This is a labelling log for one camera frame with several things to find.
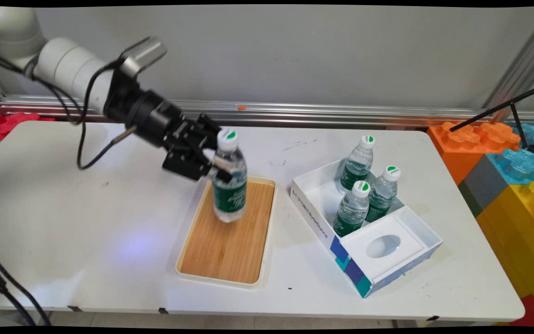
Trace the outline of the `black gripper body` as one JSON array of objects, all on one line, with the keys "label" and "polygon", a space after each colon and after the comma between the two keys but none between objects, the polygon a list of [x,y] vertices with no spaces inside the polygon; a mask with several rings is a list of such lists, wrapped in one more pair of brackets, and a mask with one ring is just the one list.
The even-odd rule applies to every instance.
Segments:
[{"label": "black gripper body", "polygon": [[184,112],[153,90],[143,90],[127,74],[113,71],[104,116],[135,127],[135,134],[155,147],[186,149],[187,144],[174,135],[186,122]]}]

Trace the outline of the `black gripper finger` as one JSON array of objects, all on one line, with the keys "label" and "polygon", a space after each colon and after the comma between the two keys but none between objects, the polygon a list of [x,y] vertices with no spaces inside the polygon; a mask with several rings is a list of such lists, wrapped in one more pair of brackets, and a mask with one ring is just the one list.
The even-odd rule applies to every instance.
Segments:
[{"label": "black gripper finger", "polygon": [[189,140],[200,150],[211,149],[217,150],[217,135],[222,127],[216,123],[206,113],[201,113],[197,120],[184,119],[184,129],[180,133],[180,138]]},{"label": "black gripper finger", "polygon": [[162,169],[190,180],[208,177],[229,183],[233,179],[226,167],[210,161],[201,150],[189,147],[169,148]]}]

